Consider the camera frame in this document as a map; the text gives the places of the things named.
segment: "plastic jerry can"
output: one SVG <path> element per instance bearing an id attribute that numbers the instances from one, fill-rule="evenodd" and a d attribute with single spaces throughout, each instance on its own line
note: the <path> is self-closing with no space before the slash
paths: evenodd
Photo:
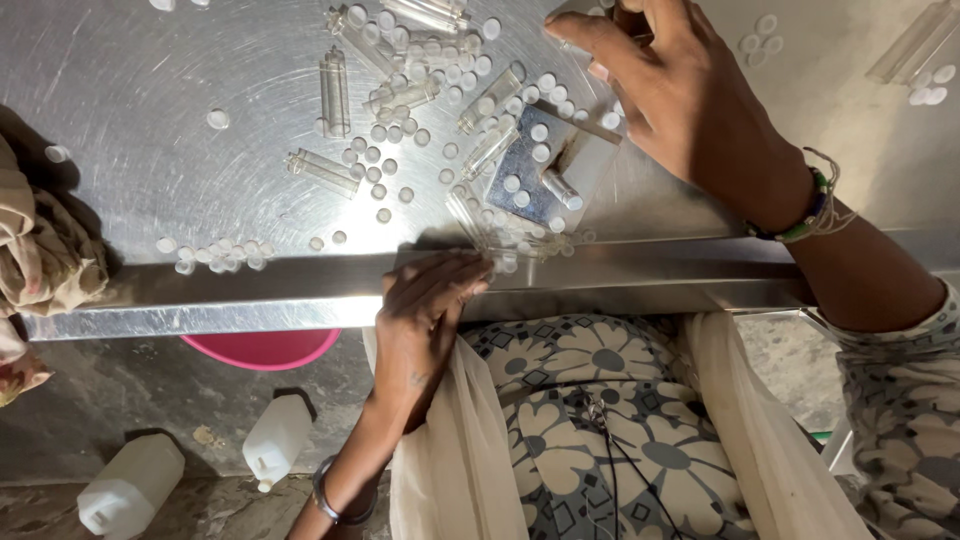
<path id="1" fill-rule="evenodd" d="M 267 493 L 287 476 L 310 432 L 310 424 L 310 411 L 302 397 L 281 396 L 270 402 L 243 443 L 243 457 L 260 480 L 257 489 Z"/>
<path id="2" fill-rule="evenodd" d="M 183 477 L 183 461 L 163 433 L 130 441 L 77 496 L 81 523 L 107 540 L 143 532 Z"/>

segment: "stainless steel table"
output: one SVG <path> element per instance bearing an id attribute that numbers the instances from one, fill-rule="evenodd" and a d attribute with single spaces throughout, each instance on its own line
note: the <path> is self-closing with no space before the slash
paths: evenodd
<path id="1" fill-rule="evenodd" d="M 364 4 L 373 13 L 378 3 Z M 492 80 L 512 60 L 528 82 L 557 74 L 570 99 L 606 110 L 612 95 L 586 75 L 587 58 L 562 51 L 540 30 L 559 0 L 474 0 L 478 28 L 503 22 L 485 43 Z M 919 0 L 836 3 L 705 0 L 718 32 L 735 46 L 754 21 L 773 12 L 786 47 L 747 77 L 775 124 L 798 144 L 818 148 L 844 167 L 840 195 L 936 270 L 960 268 L 955 151 L 960 101 L 909 107 L 902 86 L 878 86 L 863 74 L 925 5 Z M 68 194 L 84 222 L 98 229 L 122 266 L 97 304 L 48 319 L 26 318 L 32 339 L 183 332 L 282 330 L 366 325 L 378 308 L 379 274 L 397 247 L 459 242 L 437 180 L 450 166 L 444 143 L 461 157 L 468 139 L 453 134 L 461 108 L 442 97 L 414 110 L 433 134 L 421 150 L 409 138 L 379 144 L 399 163 L 385 177 L 385 201 L 364 183 L 353 201 L 289 175 L 288 152 L 303 147 L 337 159 L 343 140 L 312 130 L 320 116 L 317 62 L 334 43 L 324 29 L 329 3 L 304 0 L 180 0 L 160 12 L 147 0 L 6 2 L 0 6 L 0 129 L 21 141 L 34 182 Z M 958 57 L 956 39 L 937 61 Z M 376 86 L 349 60 L 353 130 L 368 140 L 361 103 Z M 228 112 L 221 132 L 208 111 Z M 72 162 L 42 158 L 45 141 L 70 149 Z M 403 205 L 399 189 L 416 198 Z M 388 208 L 387 226 L 374 219 Z M 625 142 L 583 227 L 600 243 L 573 259 L 523 265 L 472 307 L 471 318 L 510 318 L 562 310 L 663 312 L 794 307 L 812 301 L 779 246 L 735 238 L 739 225 L 697 189 L 676 180 Z M 348 241 L 335 246 L 335 231 Z M 176 257 L 154 247 L 163 236 L 205 246 L 221 236 L 273 242 L 261 273 L 183 277 Z M 319 236 L 319 254 L 307 243 Z"/>

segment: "tattoo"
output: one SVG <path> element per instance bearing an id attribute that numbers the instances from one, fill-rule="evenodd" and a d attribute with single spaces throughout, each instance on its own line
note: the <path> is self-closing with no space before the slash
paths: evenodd
<path id="1" fill-rule="evenodd" d="M 425 386 L 426 380 L 426 375 L 420 375 L 416 371 L 410 374 L 410 384 L 413 386 Z"/>

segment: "hand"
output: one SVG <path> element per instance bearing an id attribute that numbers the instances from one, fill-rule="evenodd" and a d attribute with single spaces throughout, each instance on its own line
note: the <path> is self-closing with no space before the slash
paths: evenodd
<path id="1" fill-rule="evenodd" d="M 650 46 L 600 16 L 561 13 L 545 29 L 593 55 L 589 71 L 620 98 L 630 140 L 673 175 L 764 230 L 800 221 L 813 195 L 803 153 L 774 129 L 700 6 L 621 1 L 619 10 L 646 15 Z"/>
<path id="2" fill-rule="evenodd" d="M 400 415 L 404 432 L 423 423 L 456 342 L 464 304 L 487 290 L 483 277 L 491 269 L 492 263 L 475 252 L 445 252 L 383 277 L 372 396 Z"/>

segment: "silver bangle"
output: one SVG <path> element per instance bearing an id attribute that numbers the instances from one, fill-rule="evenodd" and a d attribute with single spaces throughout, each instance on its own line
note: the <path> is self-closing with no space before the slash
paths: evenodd
<path id="1" fill-rule="evenodd" d="M 326 495 L 324 494 L 324 477 L 326 476 L 327 469 L 330 468 L 330 465 L 333 463 L 333 460 L 336 459 L 337 455 L 334 454 L 321 463 L 320 468 L 317 469 L 317 472 L 313 474 L 313 496 L 317 502 L 317 507 L 324 514 L 330 516 L 330 519 L 333 520 L 334 524 L 346 525 L 346 526 L 357 526 L 367 523 L 367 520 L 373 515 L 373 509 L 376 508 L 376 492 L 373 492 L 373 500 L 370 502 L 370 508 L 367 508 L 367 511 L 360 514 L 356 517 L 346 517 L 337 513 L 336 510 L 330 507 L 326 502 Z"/>

